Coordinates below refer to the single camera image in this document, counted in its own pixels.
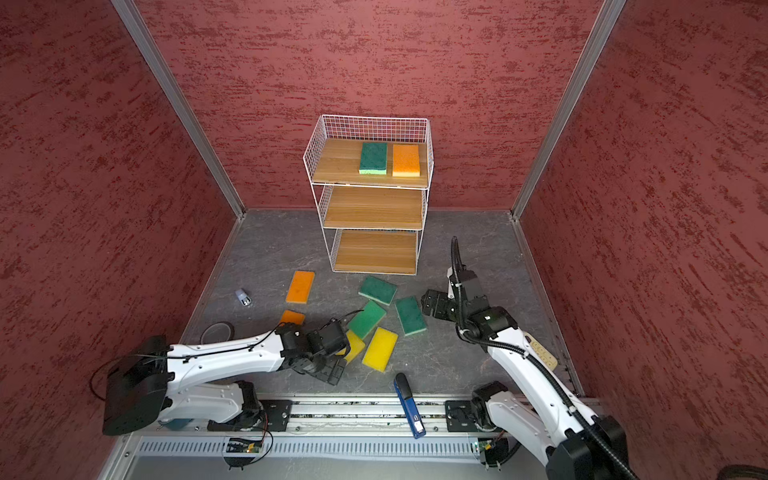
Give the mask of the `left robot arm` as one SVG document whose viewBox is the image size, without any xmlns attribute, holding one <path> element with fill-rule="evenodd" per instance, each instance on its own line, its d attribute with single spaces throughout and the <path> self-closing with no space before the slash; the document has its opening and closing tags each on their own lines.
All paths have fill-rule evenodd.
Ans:
<svg viewBox="0 0 768 480">
<path fill-rule="evenodd" d="M 117 437 L 176 420 L 205 420 L 210 431 L 268 431 L 273 416 L 247 375 L 291 370 L 335 386 L 350 351 L 336 319 L 309 332 L 279 323 L 212 344 L 171 345 L 152 336 L 108 370 L 102 432 Z"/>
</svg>

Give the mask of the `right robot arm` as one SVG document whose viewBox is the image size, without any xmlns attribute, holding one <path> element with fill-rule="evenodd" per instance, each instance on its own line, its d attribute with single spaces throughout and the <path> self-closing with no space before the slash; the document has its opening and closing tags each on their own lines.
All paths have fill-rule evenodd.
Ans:
<svg viewBox="0 0 768 480">
<path fill-rule="evenodd" d="M 422 312 L 453 323 L 461 340 L 482 347 L 528 401 L 520 403 L 499 382 L 488 384 L 473 394 L 477 424 L 510 434 L 550 479 L 635 478 L 621 425 L 595 413 L 564 385 L 513 316 L 490 304 L 476 274 L 452 273 L 449 287 L 427 290 L 420 299 Z"/>
</svg>

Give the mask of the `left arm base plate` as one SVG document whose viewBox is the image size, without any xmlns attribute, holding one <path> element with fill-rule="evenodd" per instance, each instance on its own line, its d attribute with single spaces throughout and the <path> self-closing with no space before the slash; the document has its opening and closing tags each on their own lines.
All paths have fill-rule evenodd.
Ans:
<svg viewBox="0 0 768 480">
<path fill-rule="evenodd" d="M 213 432 L 285 432 L 290 420 L 291 400 L 263 400 L 254 410 L 244 409 L 237 417 L 225 422 L 208 422 L 207 430 Z"/>
</svg>

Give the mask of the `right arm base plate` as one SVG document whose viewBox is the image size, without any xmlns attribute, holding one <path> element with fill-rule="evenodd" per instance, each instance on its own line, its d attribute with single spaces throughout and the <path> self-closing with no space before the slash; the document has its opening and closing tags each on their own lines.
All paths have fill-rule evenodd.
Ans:
<svg viewBox="0 0 768 480">
<path fill-rule="evenodd" d="M 452 433 L 499 433 L 484 406 L 472 400 L 446 400 L 444 403 L 447 430 Z"/>
</svg>

